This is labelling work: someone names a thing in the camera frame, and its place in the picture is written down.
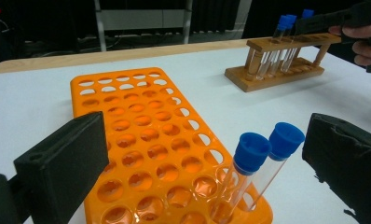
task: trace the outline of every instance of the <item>human hand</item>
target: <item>human hand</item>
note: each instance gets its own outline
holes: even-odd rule
[[[340,29],[340,26],[332,26],[328,29],[328,32],[333,35],[341,35]],[[371,25],[359,28],[343,27],[342,31],[344,35],[352,38],[371,37]],[[355,63],[363,66],[371,65],[371,46],[368,45],[366,40],[359,40],[355,42],[352,49],[357,54],[357,56],[354,58]]]

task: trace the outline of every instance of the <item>wooden rack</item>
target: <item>wooden rack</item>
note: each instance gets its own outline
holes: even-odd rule
[[[228,68],[226,70],[226,77],[246,92],[256,91],[308,77],[316,77],[321,75],[324,71],[324,69],[320,67],[320,62],[330,45],[339,43],[341,38],[331,34],[314,34],[299,35],[296,36],[293,41],[288,38],[283,38],[280,43],[273,43],[271,40],[271,37],[249,39],[247,41],[247,46],[250,47],[250,50],[246,59],[246,64],[240,67]],[[306,59],[298,58],[299,51],[308,46],[321,46],[313,63]],[[264,53],[288,49],[296,49],[296,52],[287,72],[281,71],[281,61],[274,75],[268,76],[268,74],[264,74],[262,79],[257,78],[257,71]]]

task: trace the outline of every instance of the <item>test tube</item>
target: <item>test tube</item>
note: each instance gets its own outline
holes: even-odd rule
[[[244,191],[252,183],[254,173],[271,151],[270,142],[257,133],[244,133],[235,151],[231,167],[219,187],[210,213],[212,221],[227,224]]]
[[[246,190],[252,196],[253,201],[246,203],[245,210],[252,211],[276,174],[284,166],[287,159],[305,141],[305,135],[296,126],[279,122],[269,137],[272,150],[268,158],[255,173],[253,183]]]
[[[304,9],[304,11],[302,12],[302,19],[312,17],[313,14],[314,14],[313,10]],[[282,63],[282,68],[281,68],[282,72],[288,71],[297,51],[298,51],[297,48],[287,50],[286,54],[284,55],[284,59]]]
[[[272,44],[279,44],[281,42],[284,31],[287,28],[288,21],[289,21],[288,17],[283,16],[283,15],[280,17],[278,26],[276,27],[276,30],[273,33],[272,38],[270,39],[270,42]],[[261,64],[258,68],[257,75],[256,75],[256,78],[258,80],[264,79],[264,75],[267,72],[270,66],[270,63],[272,62],[274,58],[277,57],[277,54],[278,54],[277,50],[264,52],[262,56]]]
[[[286,15],[288,18],[287,27],[283,33],[283,37],[289,37],[287,41],[293,42],[293,38],[290,37],[291,31],[293,30],[294,22],[296,20],[295,15]],[[276,71],[278,70],[279,64],[281,63],[282,55],[284,54],[285,50],[281,49],[279,52],[275,55],[275,58],[272,59],[272,62],[270,63],[268,76],[269,77],[275,77]]]

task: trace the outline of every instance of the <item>white table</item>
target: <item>white table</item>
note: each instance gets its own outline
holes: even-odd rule
[[[245,93],[225,76],[226,68],[244,64],[248,48],[220,49],[112,63],[97,63],[0,75],[0,174],[10,179],[12,162],[72,119],[70,80],[106,71],[162,68],[233,154],[239,136],[269,137],[280,121],[306,133],[312,113],[341,118],[371,132],[371,74],[327,54],[323,75]],[[313,60],[317,50],[300,56]],[[349,209],[301,159],[302,146],[274,179],[265,197],[274,224],[357,223]],[[71,223],[84,223],[81,206]]]

